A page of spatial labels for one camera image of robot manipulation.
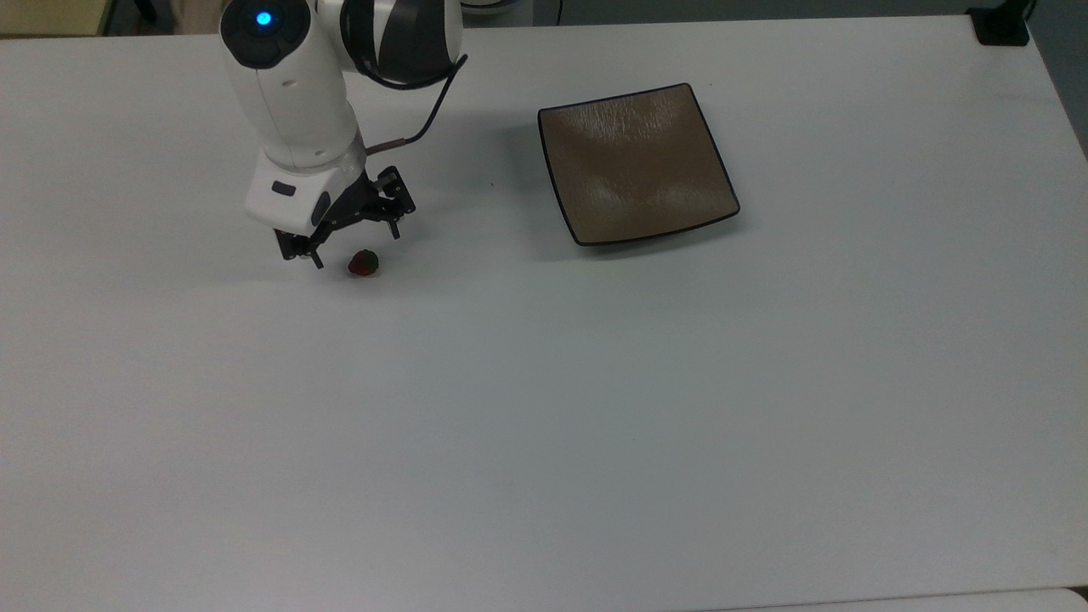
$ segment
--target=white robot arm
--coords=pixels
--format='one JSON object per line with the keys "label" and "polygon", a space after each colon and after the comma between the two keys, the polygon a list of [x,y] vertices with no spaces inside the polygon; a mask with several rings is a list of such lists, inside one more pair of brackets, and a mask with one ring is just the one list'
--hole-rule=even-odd
{"label": "white robot arm", "polygon": [[283,257],[312,257],[320,268],[317,247],[362,220],[385,221],[399,237],[396,223],[415,204],[395,168],[368,178],[343,71],[398,89],[445,81],[441,103],[467,59],[458,60],[458,0],[234,0],[220,34],[231,84],[262,145],[245,209],[275,230]]}

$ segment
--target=brown plate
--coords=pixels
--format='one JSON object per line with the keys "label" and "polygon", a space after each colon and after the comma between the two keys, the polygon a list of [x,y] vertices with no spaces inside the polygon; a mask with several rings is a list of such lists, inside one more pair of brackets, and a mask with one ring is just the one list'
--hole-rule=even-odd
{"label": "brown plate", "polygon": [[683,232],[740,211],[687,83],[536,117],[559,208],[580,245]]}

